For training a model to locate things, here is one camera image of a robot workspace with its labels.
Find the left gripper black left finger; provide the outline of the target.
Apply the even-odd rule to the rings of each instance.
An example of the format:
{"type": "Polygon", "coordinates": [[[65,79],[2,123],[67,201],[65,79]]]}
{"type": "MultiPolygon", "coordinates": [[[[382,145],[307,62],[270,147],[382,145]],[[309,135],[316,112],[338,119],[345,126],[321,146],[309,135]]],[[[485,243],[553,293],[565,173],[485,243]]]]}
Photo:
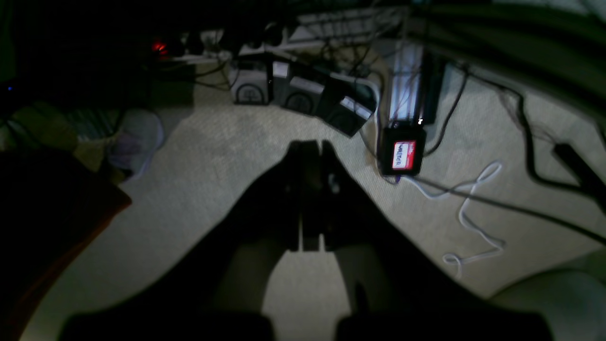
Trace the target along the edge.
{"type": "Polygon", "coordinates": [[[297,245],[302,142],[244,191],[156,282],[123,302],[73,316],[63,341],[272,341],[267,284],[297,245]]]}

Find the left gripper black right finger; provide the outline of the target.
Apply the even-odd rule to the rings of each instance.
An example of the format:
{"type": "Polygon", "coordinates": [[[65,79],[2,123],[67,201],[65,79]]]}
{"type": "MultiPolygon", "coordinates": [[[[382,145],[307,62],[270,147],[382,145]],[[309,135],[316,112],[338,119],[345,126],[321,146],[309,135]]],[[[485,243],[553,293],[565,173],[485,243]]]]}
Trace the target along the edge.
{"type": "Polygon", "coordinates": [[[552,341],[539,314],[498,308],[445,274],[321,145],[325,238],[351,305],[338,341],[552,341]]]}

